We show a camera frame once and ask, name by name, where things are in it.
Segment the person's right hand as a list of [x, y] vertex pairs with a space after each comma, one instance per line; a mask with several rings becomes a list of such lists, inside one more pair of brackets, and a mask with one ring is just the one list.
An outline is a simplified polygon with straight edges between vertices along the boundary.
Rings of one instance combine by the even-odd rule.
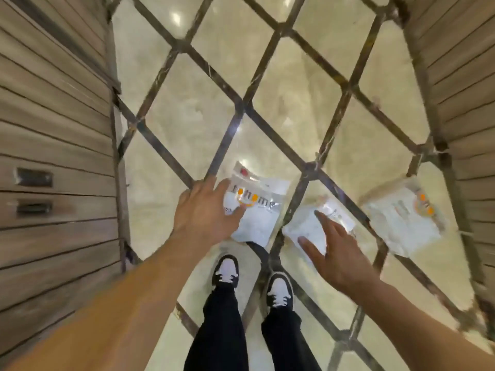
[[329, 245], [329, 266], [315, 267], [317, 272], [331, 287], [360, 303], [365, 294], [379, 284], [378, 272], [344, 227], [319, 211], [314, 214], [323, 227]]

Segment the person's left hand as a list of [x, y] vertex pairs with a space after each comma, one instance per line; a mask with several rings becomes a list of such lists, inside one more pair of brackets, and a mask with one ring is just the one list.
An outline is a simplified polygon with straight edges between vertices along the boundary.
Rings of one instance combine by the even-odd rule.
[[216, 181], [214, 175], [194, 181], [192, 188], [180, 195], [171, 238], [207, 250], [230, 237], [226, 232], [227, 214], [223, 204], [230, 179]]

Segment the person's right forearm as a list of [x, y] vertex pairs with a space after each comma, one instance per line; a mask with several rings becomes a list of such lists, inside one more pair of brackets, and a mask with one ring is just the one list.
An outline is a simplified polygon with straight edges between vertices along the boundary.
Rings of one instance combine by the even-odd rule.
[[380, 327], [410, 371], [495, 371], [495, 356], [418, 309], [380, 279], [369, 280], [353, 299]]

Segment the person's left forearm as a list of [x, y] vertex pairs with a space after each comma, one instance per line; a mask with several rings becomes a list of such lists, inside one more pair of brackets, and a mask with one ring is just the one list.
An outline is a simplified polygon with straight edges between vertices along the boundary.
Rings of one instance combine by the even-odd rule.
[[143, 371], [192, 271], [227, 238], [174, 231], [6, 371]]

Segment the clear plastic packet white contents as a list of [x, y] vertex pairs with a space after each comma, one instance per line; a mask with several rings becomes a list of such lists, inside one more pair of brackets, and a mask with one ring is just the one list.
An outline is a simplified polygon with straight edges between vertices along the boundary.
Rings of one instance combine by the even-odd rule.
[[224, 195], [224, 210], [227, 215], [240, 206], [245, 206], [246, 210], [232, 239], [266, 247], [281, 215], [290, 185], [288, 180], [258, 176], [236, 162]]
[[410, 257], [439, 241], [448, 229], [447, 219], [416, 176], [375, 187], [358, 204], [375, 233], [401, 257]]
[[298, 239], [308, 239], [322, 255], [326, 255], [326, 236], [323, 227], [314, 212], [319, 211], [335, 223], [340, 224], [347, 233], [356, 237], [356, 220], [343, 204], [334, 196], [320, 195], [308, 204], [301, 205], [293, 215], [292, 220], [282, 227], [282, 233], [298, 248], [307, 264], [315, 269], [313, 262], [302, 249]]

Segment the person's right black-white shoe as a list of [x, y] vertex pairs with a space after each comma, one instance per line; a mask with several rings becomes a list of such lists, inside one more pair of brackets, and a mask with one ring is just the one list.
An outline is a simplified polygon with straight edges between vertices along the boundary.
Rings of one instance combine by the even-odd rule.
[[294, 291], [288, 275], [284, 272], [273, 272], [268, 280], [265, 300], [267, 312], [273, 309], [293, 311]]

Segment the person's black-white shoe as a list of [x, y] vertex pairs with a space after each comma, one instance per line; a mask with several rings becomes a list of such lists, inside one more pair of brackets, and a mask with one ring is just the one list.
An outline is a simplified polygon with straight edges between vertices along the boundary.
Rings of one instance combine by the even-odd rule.
[[238, 287], [240, 270], [237, 258], [232, 254], [222, 255], [213, 269], [211, 284], [215, 289], [220, 286]]
[[273, 309], [293, 311], [294, 291], [288, 275], [284, 272], [273, 272], [268, 280], [265, 300], [267, 312]]

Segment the person's left black-white shoe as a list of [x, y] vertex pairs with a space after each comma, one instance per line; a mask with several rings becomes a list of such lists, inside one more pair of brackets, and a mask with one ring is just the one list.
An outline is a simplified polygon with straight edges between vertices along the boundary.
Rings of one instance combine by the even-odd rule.
[[220, 286], [238, 287], [240, 270], [237, 258], [232, 254], [222, 255], [213, 269], [211, 284], [215, 289]]

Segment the black trousers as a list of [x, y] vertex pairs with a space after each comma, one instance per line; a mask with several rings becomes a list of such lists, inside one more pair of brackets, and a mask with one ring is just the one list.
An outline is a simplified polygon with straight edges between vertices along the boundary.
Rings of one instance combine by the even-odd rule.
[[[203, 307], [184, 371], [250, 371], [246, 337], [234, 286], [220, 282]], [[275, 371], [321, 371], [301, 333], [301, 318], [288, 306], [271, 308], [261, 331]]]

